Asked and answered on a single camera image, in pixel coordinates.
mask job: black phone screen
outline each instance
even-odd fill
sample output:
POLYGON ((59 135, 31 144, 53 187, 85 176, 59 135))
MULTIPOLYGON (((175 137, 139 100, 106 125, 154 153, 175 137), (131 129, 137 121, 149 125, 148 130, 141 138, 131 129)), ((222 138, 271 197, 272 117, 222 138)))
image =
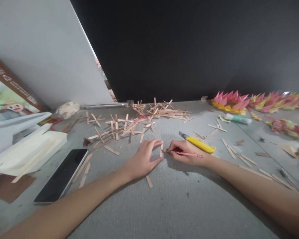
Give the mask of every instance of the black phone screen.
POLYGON ((87 149, 71 150, 35 198, 34 202, 57 201, 69 184, 70 179, 80 165, 87 151, 87 149))

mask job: cardboard box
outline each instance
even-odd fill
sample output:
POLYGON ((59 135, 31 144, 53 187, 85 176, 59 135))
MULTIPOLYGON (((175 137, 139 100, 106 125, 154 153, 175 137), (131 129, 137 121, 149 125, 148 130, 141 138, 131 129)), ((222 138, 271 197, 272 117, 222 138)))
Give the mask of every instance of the cardboard box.
POLYGON ((0 120, 44 111, 12 71, 0 61, 0 120))

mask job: cartoon character illustration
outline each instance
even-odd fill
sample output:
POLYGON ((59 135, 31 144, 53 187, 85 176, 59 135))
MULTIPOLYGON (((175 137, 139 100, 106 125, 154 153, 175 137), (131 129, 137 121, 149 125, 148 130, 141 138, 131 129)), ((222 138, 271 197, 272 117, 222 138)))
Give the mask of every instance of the cartoon character illustration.
POLYGON ((31 115, 33 112, 27 108, 25 108, 25 104, 22 102, 16 102, 16 101, 7 101, 4 103, 3 107, 1 107, 2 110, 8 109, 16 112, 17 114, 21 115, 20 112, 25 113, 26 115, 31 115))

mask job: glue stick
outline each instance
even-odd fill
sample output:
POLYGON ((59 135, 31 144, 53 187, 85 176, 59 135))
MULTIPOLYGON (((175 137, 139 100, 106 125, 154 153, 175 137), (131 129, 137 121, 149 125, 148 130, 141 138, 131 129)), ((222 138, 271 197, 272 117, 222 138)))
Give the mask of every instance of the glue stick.
POLYGON ((234 116, 234 115, 230 115, 230 114, 226 114, 224 118, 227 120, 233 120, 233 121, 237 121, 239 123, 245 123, 245 124, 250 124, 252 122, 251 119, 246 119, 243 117, 234 116))

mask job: black wall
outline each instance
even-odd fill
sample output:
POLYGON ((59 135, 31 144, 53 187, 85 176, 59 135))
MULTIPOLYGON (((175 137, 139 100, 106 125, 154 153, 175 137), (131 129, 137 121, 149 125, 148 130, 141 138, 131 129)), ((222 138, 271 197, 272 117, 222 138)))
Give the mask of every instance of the black wall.
POLYGON ((299 0, 71 0, 118 101, 299 92, 299 0))

